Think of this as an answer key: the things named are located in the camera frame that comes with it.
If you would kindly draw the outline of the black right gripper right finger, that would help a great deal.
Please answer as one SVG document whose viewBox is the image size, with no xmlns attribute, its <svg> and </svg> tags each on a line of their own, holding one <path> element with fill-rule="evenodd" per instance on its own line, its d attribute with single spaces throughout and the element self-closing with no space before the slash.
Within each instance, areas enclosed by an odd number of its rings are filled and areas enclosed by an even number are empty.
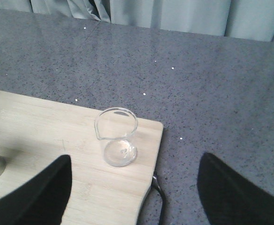
<svg viewBox="0 0 274 225">
<path fill-rule="evenodd" d="M 200 159 L 197 188 L 212 225 L 274 225 L 274 196 L 212 153 Z"/>
</svg>

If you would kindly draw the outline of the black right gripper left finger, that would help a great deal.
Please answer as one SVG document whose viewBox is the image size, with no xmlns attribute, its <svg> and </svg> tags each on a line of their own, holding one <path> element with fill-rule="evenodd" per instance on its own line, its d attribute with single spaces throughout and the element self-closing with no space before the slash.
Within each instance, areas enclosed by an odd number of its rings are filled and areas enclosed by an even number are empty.
<svg viewBox="0 0 274 225">
<path fill-rule="evenodd" d="M 71 189 L 71 157 L 62 155 L 0 199 L 0 225 L 60 225 Z"/>
</svg>

